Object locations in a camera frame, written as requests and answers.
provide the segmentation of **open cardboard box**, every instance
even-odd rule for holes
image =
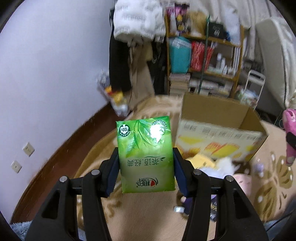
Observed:
[[[212,159],[249,161],[268,134],[257,113],[237,101],[185,93],[176,144],[183,158],[197,153]]]

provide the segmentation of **green tissue packet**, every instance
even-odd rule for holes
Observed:
[[[122,192],[175,190],[170,118],[116,123]]]

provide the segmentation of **electrical socket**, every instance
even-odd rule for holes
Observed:
[[[11,164],[11,168],[12,168],[16,173],[19,173],[19,171],[21,170],[22,166],[21,166],[21,164],[19,164],[17,161],[14,161],[14,162]]]
[[[23,147],[23,151],[28,155],[28,157],[30,157],[33,152],[35,151],[34,147],[30,144],[30,142],[28,142],[24,147]]]

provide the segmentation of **shelf board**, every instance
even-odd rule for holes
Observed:
[[[187,38],[187,39],[205,40],[205,36],[198,37],[198,36],[191,36],[190,34],[180,34],[180,36]],[[174,34],[169,34],[169,37],[178,37],[178,36],[174,35]],[[213,37],[209,37],[208,39],[209,39],[209,41],[217,42],[219,44],[224,44],[224,45],[228,45],[231,47],[240,47],[240,45],[233,44],[229,41],[226,41],[225,39],[223,40],[223,39],[217,39],[217,38],[213,38]]]
[[[192,68],[189,68],[188,72],[190,72],[190,73],[201,73],[200,71],[196,71],[196,70],[194,70]],[[219,77],[219,78],[224,78],[224,79],[228,79],[228,80],[231,80],[231,81],[235,81],[234,76],[230,76],[230,75],[217,74],[217,73],[210,72],[210,71],[205,71],[205,74],[206,75],[209,75],[209,76],[215,76],[215,77]]]

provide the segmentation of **white wall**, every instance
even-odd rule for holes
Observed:
[[[0,210],[8,221],[47,159],[106,104],[94,78],[108,68],[112,5],[25,0],[0,33]]]

